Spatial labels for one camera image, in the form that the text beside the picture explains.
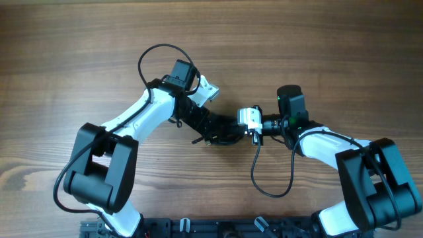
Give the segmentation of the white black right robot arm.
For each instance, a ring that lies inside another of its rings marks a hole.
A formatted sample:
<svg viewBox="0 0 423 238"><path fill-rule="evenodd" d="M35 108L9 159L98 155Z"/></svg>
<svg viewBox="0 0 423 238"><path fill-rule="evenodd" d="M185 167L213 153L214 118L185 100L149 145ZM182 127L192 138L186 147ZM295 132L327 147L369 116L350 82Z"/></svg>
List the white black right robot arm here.
<svg viewBox="0 0 423 238"><path fill-rule="evenodd" d="M298 85L277 90L278 115L263 116L264 136L282 136L292 151L338 171L343 201L317 214L323 237L381 228L396 231L422 211L421 195L393 140L354 139L309 119Z"/></svg>

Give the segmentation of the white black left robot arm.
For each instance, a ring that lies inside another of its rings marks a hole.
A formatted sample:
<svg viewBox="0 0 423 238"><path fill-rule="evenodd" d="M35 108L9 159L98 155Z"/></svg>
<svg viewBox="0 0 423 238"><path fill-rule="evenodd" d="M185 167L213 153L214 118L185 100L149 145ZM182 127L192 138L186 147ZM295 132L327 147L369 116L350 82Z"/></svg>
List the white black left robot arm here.
<svg viewBox="0 0 423 238"><path fill-rule="evenodd" d="M143 216L130 202L138 147L163 122L185 122L203 138L214 136L204 107L219 93L193 63L177 60L171 74L146 84L141 98L100 126L86 123L78 131L68 164L58 177L66 193L99 216L100 234L141 237Z"/></svg>

